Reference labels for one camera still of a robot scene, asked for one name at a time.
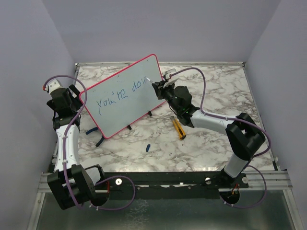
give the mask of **screw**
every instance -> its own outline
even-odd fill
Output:
[[[242,182],[245,183],[245,184],[247,184],[247,183],[248,183],[248,178],[247,178],[246,176],[243,177],[243,178],[242,178]]]
[[[206,183],[206,184],[211,184],[211,179],[210,179],[209,177],[207,177],[207,178],[205,179],[205,183]]]

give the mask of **whiteboard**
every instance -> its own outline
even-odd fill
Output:
[[[105,138],[110,138],[161,105],[148,77],[161,81],[158,59],[151,54],[87,89],[86,110]],[[82,91],[79,98],[84,102]]]

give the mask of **whiteboard stand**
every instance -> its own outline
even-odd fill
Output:
[[[152,114],[151,111],[149,111],[149,112],[148,112],[148,115],[149,115],[149,116],[152,116],[153,114]],[[128,125],[127,128],[128,128],[129,130],[132,130],[132,127],[131,127],[130,125]],[[92,133],[92,132],[94,132],[94,131],[97,131],[98,129],[99,129],[98,127],[91,128],[90,130],[86,131],[85,134],[86,134],[86,135],[89,135],[90,133]],[[99,146],[101,145],[101,143],[102,143],[104,140],[105,140],[105,137],[104,137],[103,135],[101,135],[101,139],[97,142],[96,147],[99,147]]]

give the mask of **black motor joint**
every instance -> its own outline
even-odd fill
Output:
[[[52,119],[54,130],[69,124],[78,113],[78,110],[82,106],[79,94],[80,92],[74,85],[69,86],[69,89],[59,88],[50,93],[52,99],[47,102],[47,105],[58,114],[57,117],[53,117]],[[79,128],[80,117],[74,121],[74,124]]]
[[[188,88],[186,86],[175,87],[175,84],[164,88],[165,84],[166,81],[164,80],[152,83],[157,98],[159,100],[165,99],[168,102],[183,125],[193,127],[190,118],[199,108],[191,103],[192,95]]]

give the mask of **red whiteboard frame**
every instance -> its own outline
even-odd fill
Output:
[[[129,65],[129,66],[123,68],[122,70],[120,70],[120,71],[118,71],[118,72],[112,74],[111,76],[107,77],[106,79],[101,80],[100,82],[96,83],[95,85],[92,85],[91,87],[87,88],[86,90],[89,90],[89,89],[95,87],[96,85],[99,85],[99,84],[101,84],[102,82],[104,82],[104,81],[106,81],[106,80],[108,80],[108,79],[110,79],[110,78],[112,78],[112,77],[118,75],[118,74],[121,73],[122,71],[124,71],[124,70],[126,70],[126,69],[128,69],[128,68],[130,68],[130,67],[132,67],[132,66],[134,66],[135,64],[139,63],[140,61],[143,61],[144,59],[146,59],[146,58],[148,58],[148,57],[150,57],[150,56],[155,56],[155,58],[156,58],[156,60],[157,60],[157,63],[158,63],[158,67],[159,67],[161,79],[163,79],[163,78],[162,78],[162,73],[161,73],[161,70],[160,70],[160,65],[159,65],[159,61],[158,61],[157,55],[156,55],[156,54],[150,54],[150,55],[148,55],[148,56],[142,58],[141,60],[138,60],[137,62],[134,62],[133,64],[131,64],[131,65]],[[82,103],[84,103],[83,100],[81,99],[82,93],[84,93],[84,90],[83,90],[82,92],[80,92],[80,94],[79,94],[79,99],[80,99],[80,101],[81,101]],[[98,126],[98,124],[96,123],[96,121],[94,120],[94,118],[93,118],[93,116],[91,115],[90,111],[87,109],[86,105],[85,105],[85,108],[86,108],[88,114],[91,116],[91,118],[92,118],[92,120],[94,121],[94,123],[96,124],[97,128],[98,128],[99,131],[101,132],[102,136],[103,136],[105,139],[109,139],[109,138],[113,137],[114,135],[116,135],[117,133],[119,133],[120,131],[122,131],[122,130],[124,130],[124,129],[127,128],[127,127],[123,127],[123,128],[122,128],[120,131],[118,131],[117,133],[111,135],[110,137],[106,137],[106,136],[104,135],[104,133],[102,132],[102,130],[100,129],[100,127]],[[130,125],[133,124],[134,122],[136,122],[137,120],[140,120],[142,117],[144,117],[144,116],[147,115],[147,114],[148,114],[148,113],[145,113],[143,116],[139,117],[138,119],[136,119],[135,121],[133,121],[132,123],[130,123]]]

